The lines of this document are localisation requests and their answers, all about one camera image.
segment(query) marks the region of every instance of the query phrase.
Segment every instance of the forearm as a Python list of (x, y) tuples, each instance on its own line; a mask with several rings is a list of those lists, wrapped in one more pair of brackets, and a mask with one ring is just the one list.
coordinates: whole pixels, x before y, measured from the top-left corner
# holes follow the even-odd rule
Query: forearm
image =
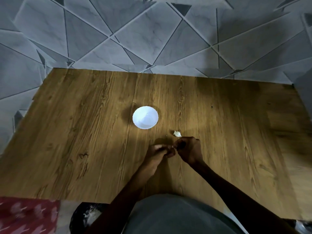
[(138, 201), (143, 186), (149, 178), (149, 171), (146, 168), (139, 168), (107, 209), (87, 229), (85, 234), (120, 234), (135, 203)]
[(204, 162), (197, 162), (192, 168), (220, 195), (249, 234), (296, 233), (284, 220), (213, 172)]

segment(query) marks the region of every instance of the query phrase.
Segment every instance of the person's right hand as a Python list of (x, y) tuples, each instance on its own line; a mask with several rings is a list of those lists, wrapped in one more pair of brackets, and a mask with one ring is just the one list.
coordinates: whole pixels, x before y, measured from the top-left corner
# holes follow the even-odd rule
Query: person's right hand
[(200, 140), (194, 137), (181, 137), (173, 144), (183, 161), (189, 165), (202, 162)]

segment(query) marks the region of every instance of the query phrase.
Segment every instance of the white bowl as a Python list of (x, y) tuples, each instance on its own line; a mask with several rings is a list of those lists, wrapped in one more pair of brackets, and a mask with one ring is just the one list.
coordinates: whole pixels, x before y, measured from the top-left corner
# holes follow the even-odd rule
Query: white bowl
[(152, 107), (140, 107), (133, 113), (132, 120), (140, 129), (150, 129), (158, 122), (158, 113)]

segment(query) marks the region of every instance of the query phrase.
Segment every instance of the person's left hand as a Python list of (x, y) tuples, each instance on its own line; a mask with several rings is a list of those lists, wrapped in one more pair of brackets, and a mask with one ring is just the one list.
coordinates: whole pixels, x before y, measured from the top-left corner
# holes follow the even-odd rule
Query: person's left hand
[(147, 149), (144, 161), (141, 166), (149, 169), (151, 175), (154, 175), (156, 169), (163, 158), (170, 158), (175, 155), (175, 149), (171, 145), (157, 144), (150, 145)]

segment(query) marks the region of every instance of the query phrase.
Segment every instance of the hand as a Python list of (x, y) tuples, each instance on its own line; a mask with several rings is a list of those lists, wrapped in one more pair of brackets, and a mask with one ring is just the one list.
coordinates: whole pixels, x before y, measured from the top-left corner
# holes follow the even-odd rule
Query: hand
[(170, 158), (175, 155), (175, 150), (171, 145), (157, 144), (150, 145), (147, 149), (144, 161), (141, 167), (150, 170), (151, 175), (154, 175), (158, 165), (163, 158)]
[(193, 165), (196, 162), (203, 162), (200, 140), (194, 137), (181, 137), (174, 142), (174, 148), (180, 155), (183, 161), (189, 165)]

